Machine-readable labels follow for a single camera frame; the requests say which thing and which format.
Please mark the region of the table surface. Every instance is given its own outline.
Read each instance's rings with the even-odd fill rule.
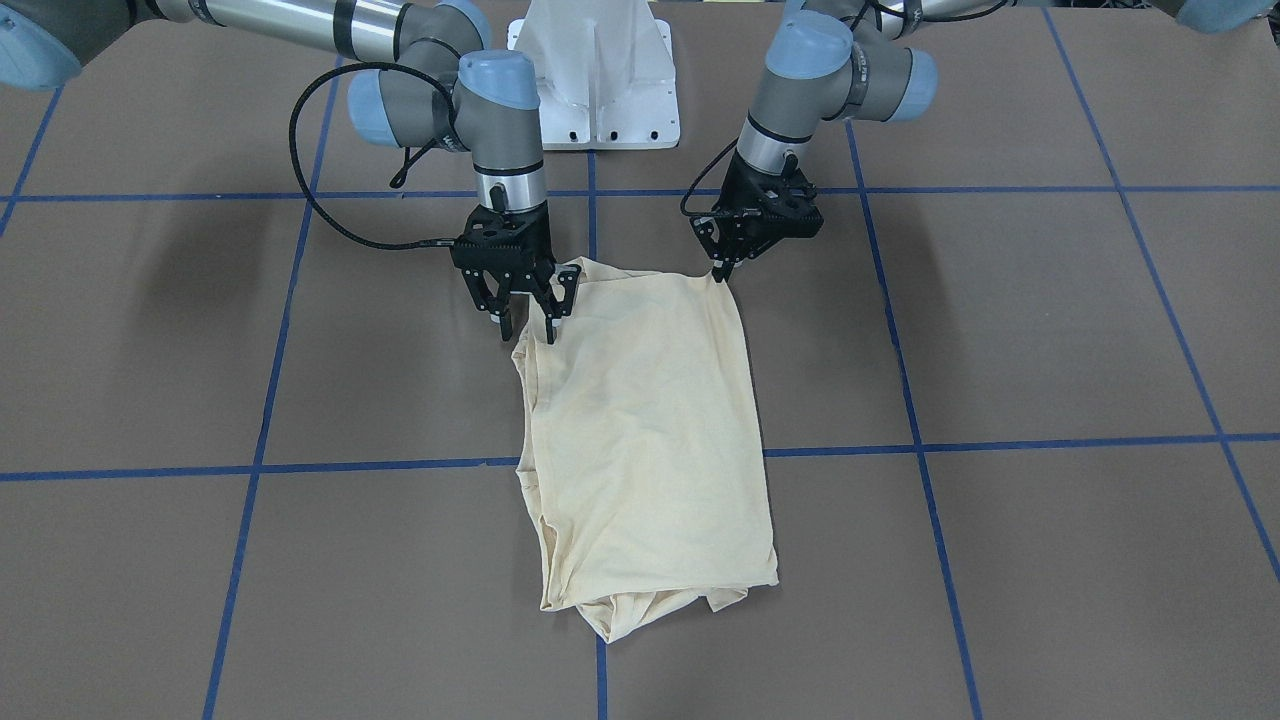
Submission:
[[[678,195],[781,8],[653,8],[684,140],[549,156],[554,245],[700,274]],[[782,584],[607,650],[538,611],[511,346],[444,254],[347,242],[293,183],[335,58],[147,23],[0,90],[0,715],[1280,716],[1265,23],[1011,8],[911,44],[931,111],[820,128],[826,227],[732,278]],[[456,234],[467,158],[390,192],[342,104],[301,133],[334,213]]]

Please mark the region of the yellow cloth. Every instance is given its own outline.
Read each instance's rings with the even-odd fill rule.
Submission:
[[[544,611],[613,642],[705,597],[778,583],[742,324],[708,277],[585,259],[554,345],[532,311],[512,354],[517,468],[543,555]]]

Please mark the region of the cream fabric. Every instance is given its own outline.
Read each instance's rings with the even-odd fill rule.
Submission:
[[[535,310],[512,354],[517,475],[545,611],[605,642],[705,597],[778,583],[742,324],[708,277],[584,268],[554,345]]]

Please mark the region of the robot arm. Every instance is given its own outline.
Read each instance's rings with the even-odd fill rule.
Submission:
[[[399,246],[365,241],[319,209],[296,167],[300,183],[321,217],[357,242],[449,247],[476,309],[502,327],[503,340],[513,332],[511,295],[529,295],[541,306],[554,342],[554,328],[572,309],[580,269],[558,264],[552,252],[534,68],[518,53],[486,49],[489,23],[470,0],[429,8],[402,0],[4,0],[0,82],[58,87],[131,27],[151,19],[238,27],[433,78],[426,83],[406,72],[364,70],[351,83],[348,111],[370,142],[471,152],[479,206],[458,237]]]
[[[1180,24],[1221,32],[1240,26],[1272,1],[1153,4]],[[937,88],[937,65],[928,54],[899,47],[890,38],[929,22],[982,17],[1005,4],[1007,0],[790,0],[742,131],[731,146],[733,156],[717,202],[709,213],[686,210],[694,188],[681,202],[712,260],[712,275],[724,281],[733,268],[780,240],[814,237],[822,228],[817,191],[800,170],[820,120],[909,120],[928,109]]]

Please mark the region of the grid line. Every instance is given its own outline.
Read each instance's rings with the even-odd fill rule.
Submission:
[[[342,56],[334,61],[334,68],[342,65]],[[315,164],[311,168],[311,187],[320,182],[320,170],[324,165],[325,145],[329,140],[329,124],[333,119],[333,106],[338,97],[338,83],[329,85],[329,97],[325,102],[324,119],[320,124],[320,141],[316,146]],[[271,414],[275,409],[275,392],[279,387],[280,368],[284,363],[284,348],[289,338],[289,314],[293,307],[293,292],[298,284],[298,274],[302,269],[302,255],[306,252],[307,234],[311,231],[311,205],[302,210],[302,224],[298,228],[298,241],[293,251],[293,265],[289,270],[289,287],[284,296],[284,309],[280,314],[280,331],[275,342],[275,357],[271,361],[271,375],[266,386],[266,398],[262,402],[262,424],[259,430],[257,447],[253,451],[253,465],[260,466],[266,456],[266,438],[271,430]],[[244,566],[244,551],[248,544],[248,533],[253,521],[253,506],[257,501],[257,486],[261,473],[255,471],[248,478],[244,491],[244,507],[241,512],[239,533],[236,538],[236,555],[232,560],[230,578],[227,583],[227,601],[223,606],[223,616],[218,628],[218,643],[214,650],[214,661],[209,671],[209,689],[205,693],[204,720],[212,720],[214,708],[218,703],[218,689],[221,683],[223,662],[227,659],[227,643],[230,638],[232,619],[236,612],[236,598],[239,593],[241,570]]]
[[[870,196],[868,196],[867,181],[863,177],[863,164],[858,156],[858,140],[854,137],[852,123],[845,122],[845,137],[849,142],[849,156],[854,163],[854,177],[858,179],[859,200],[863,206],[863,219],[867,222],[867,242],[870,245],[872,260],[876,264],[876,281],[879,283],[881,295],[884,300],[884,322],[888,327],[890,341],[893,343],[893,355],[897,359],[897,370],[902,383],[902,402],[906,406],[906,420],[911,427],[911,452],[915,455],[915,464],[920,471],[920,488],[924,491],[924,503],[929,511],[929,525],[933,528],[933,544],[938,553],[938,568],[942,571],[942,585],[947,594],[947,607],[951,612],[951,626],[956,635],[956,650],[960,653],[960,665],[964,670],[965,689],[969,693],[969,710],[973,720],[982,720],[982,700],[978,696],[978,680],[974,676],[973,659],[969,656],[969,639],[964,630],[964,616],[960,614],[960,598],[956,594],[955,578],[951,574],[951,560],[947,555],[947,542],[942,533],[942,520],[938,516],[937,500],[933,496],[933,479],[929,475],[929,461],[924,452],[924,442],[920,437],[920,424],[915,415],[915,401],[911,398],[911,380],[906,373],[906,356],[902,354],[902,343],[897,334],[897,320],[893,319],[893,300],[888,290],[888,278],[884,274],[884,263],[881,258],[879,241],[876,236],[876,220],[872,217]]]
[[[599,234],[596,233],[596,197],[600,190],[595,181],[595,150],[586,151],[586,256],[595,260],[599,255]],[[595,637],[595,717],[609,719],[609,661],[608,644]]]
[[[1267,528],[1262,523],[1262,516],[1258,514],[1257,505],[1253,502],[1253,495],[1249,492],[1249,486],[1244,479],[1244,474],[1240,471],[1240,466],[1235,461],[1235,452],[1231,451],[1231,443],[1226,439],[1226,433],[1222,429],[1222,421],[1217,415],[1217,410],[1213,407],[1213,400],[1208,395],[1208,387],[1204,384],[1204,378],[1201,375],[1199,368],[1196,365],[1196,357],[1192,355],[1190,342],[1188,342],[1187,336],[1183,333],[1183,325],[1178,320],[1178,314],[1174,311],[1174,304],[1165,290],[1164,281],[1160,279],[1160,270],[1156,268],[1156,260],[1151,255],[1151,249],[1147,246],[1147,238],[1142,232],[1142,227],[1138,224],[1138,217],[1134,214],[1133,205],[1129,202],[1129,195],[1125,191],[1124,184],[1120,182],[1120,173],[1116,170],[1115,163],[1111,159],[1111,152],[1107,150],[1107,143],[1102,138],[1102,131],[1098,127],[1097,119],[1093,117],[1093,110],[1089,108],[1089,102],[1084,97],[1084,88],[1080,86],[1080,81],[1075,74],[1075,68],[1071,65],[1071,59],[1066,53],[1066,46],[1062,44],[1061,36],[1057,33],[1053,18],[1050,17],[1047,9],[1041,9],[1041,14],[1048,24],[1050,35],[1053,36],[1053,44],[1057,45],[1059,55],[1061,55],[1062,64],[1066,67],[1066,74],[1071,79],[1071,87],[1075,88],[1075,96],[1079,99],[1080,108],[1084,110],[1084,117],[1088,119],[1089,128],[1093,131],[1093,138],[1098,143],[1098,151],[1102,152],[1102,160],[1107,165],[1107,172],[1111,173],[1111,181],[1115,184],[1116,193],[1120,196],[1120,204],[1124,206],[1125,217],[1129,219],[1129,227],[1133,229],[1134,240],[1138,242],[1138,250],[1142,252],[1142,259],[1147,264],[1147,272],[1151,275],[1151,282],[1155,284],[1157,295],[1160,296],[1160,302],[1165,307],[1165,314],[1169,316],[1169,324],[1172,327],[1174,334],[1178,338],[1178,345],[1183,351],[1183,357],[1187,360],[1187,368],[1192,373],[1192,379],[1196,380],[1196,389],[1199,392],[1201,401],[1204,405],[1204,411],[1208,414],[1210,423],[1213,425],[1213,433],[1217,436],[1219,445],[1222,448],[1222,455],[1226,457],[1226,464],[1231,470],[1231,477],[1235,479],[1235,486],[1240,491],[1244,507],[1248,510],[1249,519],[1253,521],[1253,528],[1258,534],[1262,551],[1266,553],[1267,560],[1271,564],[1271,571],[1275,574],[1276,582],[1280,582],[1280,559],[1276,557],[1276,551],[1271,544]]]
[[[22,188],[27,184],[27,176],[31,174],[31,167],[36,163],[36,154],[40,152],[40,145],[45,141],[45,132],[49,131],[49,122],[54,118],[54,110],[58,109],[58,101],[61,99],[63,88],[59,87],[54,91],[54,96],[49,99],[45,115],[40,119],[40,127],[36,128],[36,136],[31,138],[31,147],[27,149],[27,158],[22,161],[22,170],[18,172],[18,179],[13,183],[13,192],[5,200],[4,214],[0,215],[0,237],[4,237],[4,231],[9,227],[9,218],[13,218],[13,210],[18,206],[18,200],[22,197]]]
[[[594,150],[588,151],[594,158]],[[594,160],[589,160],[591,167]],[[1224,193],[1224,192],[1280,192],[1280,184],[974,184],[974,186],[869,186],[858,187],[819,187],[822,195],[1007,195],[1007,193],[1053,193],[1053,192],[1180,192],[1180,193]],[[686,188],[635,188],[604,190],[598,187],[549,190],[549,197],[680,197]],[[714,188],[698,188],[695,196],[714,196]],[[332,190],[317,191],[320,200],[406,200],[421,197],[474,197],[470,190]],[[58,193],[58,195],[0,195],[0,201],[10,205],[24,202],[189,202],[215,200],[302,200],[301,192],[102,192],[102,193]]]
[[[1280,442],[1280,433],[1226,434],[1230,443]],[[1179,445],[1217,445],[1216,434],[1110,437],[1078,439],[1019,439],[988,442],[922,443],[929,455],[955,452],[1018,452],[1024,450],[1082,450],[1091,447],[1161,447]],[[764,450],[767,459],[794,457],[856,457],[864,455],[908,455],[914,445],[854,445],[820,447],[773,447]],[[305,475],[315,473],[361,473],[389,470],[442,470],[467,468],[511,468],[520,461],[516,456],[488,457],[430,457],[416,460],[366,460],[335,462],[275,462],[257,465],[188,465],[170,468],[108,468],[87,470],[19,470],[0,473],[0,483],[58,482],[58,480],[110,480],[146,478],[195,478],[212,475]]]

